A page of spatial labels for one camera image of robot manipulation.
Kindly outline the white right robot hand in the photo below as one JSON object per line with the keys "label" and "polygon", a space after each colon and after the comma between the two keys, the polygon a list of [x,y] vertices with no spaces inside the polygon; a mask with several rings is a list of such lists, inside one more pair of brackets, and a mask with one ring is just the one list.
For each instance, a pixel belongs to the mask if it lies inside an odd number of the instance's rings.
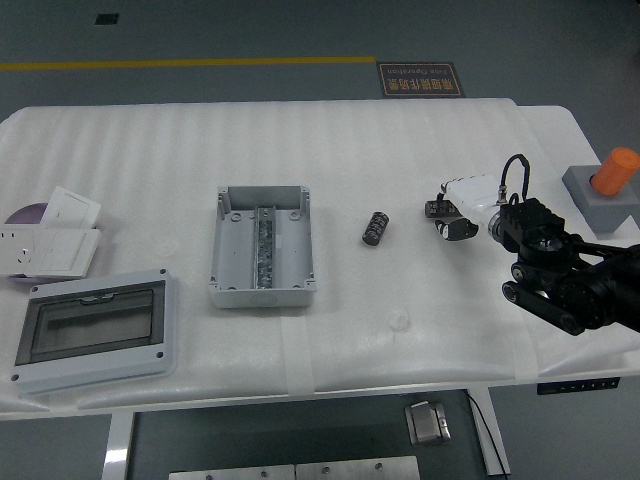
{"label": "white right robot hand", "polygon": [[443,183],[435,200],[425,203],[425,217],[434,221],[446,241],[479,234],[499,237],[498,180],[492,175],[456,178]]}

